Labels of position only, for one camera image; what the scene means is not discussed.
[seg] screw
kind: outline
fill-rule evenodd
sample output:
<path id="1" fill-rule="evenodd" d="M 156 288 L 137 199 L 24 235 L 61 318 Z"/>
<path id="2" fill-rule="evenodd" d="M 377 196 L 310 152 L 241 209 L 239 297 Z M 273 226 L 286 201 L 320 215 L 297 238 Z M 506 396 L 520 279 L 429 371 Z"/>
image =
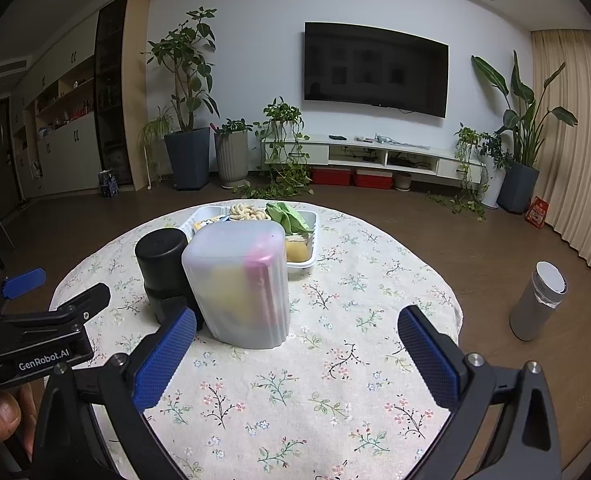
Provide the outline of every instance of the screw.
<path id="1" fill-rule="evenodd" d="M 57 363 L 54 367 L 53 367 L 53 373 L 55 375 L 62 375 L 66 370 L 67 370 L 67 365 L 66 363 Z"/>
<path id="2" fill-rule="evenodd" d="M 480 354 L 469 354 L 466 356 L 466 360 L 475 367 L 482 366 L 484 364 L 484 357 L 482 357 Z"/>
<path id="3" fill-rule="evenodd" d="M 529 361 L 527 363 L 527 369 L 532 374 L 539 374 L 542 371 L 542 367 L 540 366 L 540 363 L 538 363 L 537 361 Z"/>
<path id="4" fill-rule="evenodd" d="M 113 366 L 122 366 L 126 363 L 129 358 L 128 354 L 119 353 L 111 355 L 111 359 L 108 360 Z"/>

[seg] white wall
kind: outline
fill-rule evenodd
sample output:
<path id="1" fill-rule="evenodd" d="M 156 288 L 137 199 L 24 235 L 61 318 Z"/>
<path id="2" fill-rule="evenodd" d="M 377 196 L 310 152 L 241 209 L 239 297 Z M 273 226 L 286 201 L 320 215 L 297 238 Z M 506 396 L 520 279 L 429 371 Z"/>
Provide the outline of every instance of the white wall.
<path id="1" fill-rule="evenodd" d="M 469 0 L 152 0 L 148 39 L 158 41 L 199 6 L 217 8 L 210 20 L 217 51 L 210 55 L 213 97 L 222 118 L 262 120 L 264 106 L 283 96 L 303 111 L 306 131 L 352 138 L 374 134 L 435 148 L 454 148 L 460 122 L 495 130 L 505 109 L 499 91 L 481 86 L 471 55 L 491 63 L 511 79 L 512 50 L 521 76 L 532 82 L 530 34 Z M 450 73 L 446 119 L 396 109 L 328 102 L 303 102 L 304 22 L 339 22 L 399 30 L 449 45 Z M 172 78 L 156 62 L 147 67 L 149 117 L 168 104 Z M 196 126 L 218 123 L 201 110 Z M 259 160 L 249 137 L 250 168 Z"/>

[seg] brown floor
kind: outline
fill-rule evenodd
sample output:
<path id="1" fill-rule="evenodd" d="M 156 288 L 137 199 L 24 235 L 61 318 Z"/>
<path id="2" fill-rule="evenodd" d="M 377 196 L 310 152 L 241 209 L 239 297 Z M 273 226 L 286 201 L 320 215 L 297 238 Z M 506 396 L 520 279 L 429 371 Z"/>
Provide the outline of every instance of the brown floor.
<path id="1" fill-rule="evenodd" d="M 591 270 L 585 261 L 551 228 L 538 230 L 501 210 L 477 222 L 467 214 L 452 214 L 422 193 L 336 186 L 314 190 L 315 195 L 296 200 L 371 222 L 444 277 L 464 311 L 464 352 L 480 352 L 495 365 L 521 367 L 527 360 L 543 365 L 567 465 L 591 439 Z M 10 224 L 15 252 L 0 235 L 9 275 L 35 266 L 48 275 L 45 286 L 14 302 L 13 311 L 46 309 L 55 287 L 75 265 L 125 231 L 171 211 L 228 198 L 234 197 L 210 184 L 199 192 L 160 187 L 114 199 L 41 200 Z M 558 266 L 569 292 L 541 337 L 524 343 L 512 335 L 507 319 L 539 260 Z M 492 426 L 488 416 L 480 434 L 489 434 Z M 461 476 L 474 470 L 483 449 L 483 442 L 474 444 Z"/>

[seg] red storage box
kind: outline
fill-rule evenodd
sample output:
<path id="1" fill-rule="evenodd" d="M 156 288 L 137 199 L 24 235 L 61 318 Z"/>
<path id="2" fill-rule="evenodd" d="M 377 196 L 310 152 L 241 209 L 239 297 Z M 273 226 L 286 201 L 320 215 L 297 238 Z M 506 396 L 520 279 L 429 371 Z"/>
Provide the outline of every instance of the red storage box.
<path id="1" fill-rule="evenodd" d="M 353 176 L 356 186 L 376 187 L 377 189 L 391 189 L 393 187 L 393 172 L 377 170 L 357 170 Z"/>
<path id="2" fill-rule="evenodd" d="M 313 184 L 331 184 L 333 186 L 350 186 L 351 170 L 348 168 L 312 168 Z"/>

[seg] white tablecloth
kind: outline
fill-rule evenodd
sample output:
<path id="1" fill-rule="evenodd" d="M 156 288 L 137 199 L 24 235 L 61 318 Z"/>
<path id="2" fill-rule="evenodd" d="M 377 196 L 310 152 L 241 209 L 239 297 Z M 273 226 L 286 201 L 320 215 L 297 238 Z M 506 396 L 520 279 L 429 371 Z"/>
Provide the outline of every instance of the white tablecloth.
<path id="1" fill-rule="evenodd" d="M 290 278 L 288 339 L 275 349 L 245 350 L 200 332 L 146 415 L 190 479 L 402 479 L 448 412 L 435 405 L 401 345 L 398 313 L 417 304 L 457 342 L 460 306 L 435 270 L 376 227 L 335 210 L 291 205 L 317 211 L 321 230 L 316 265 Z M 86 366 L 130 352 L 159 327 L 134 247 L 194 210 L 129 231 L 58 286 L 51 308 L 98 282 L 111 289 L 108 308 L 86 324 L 96 351 Z M 120 472 L 135 478 L 106 413 L 97 411 Z"/>

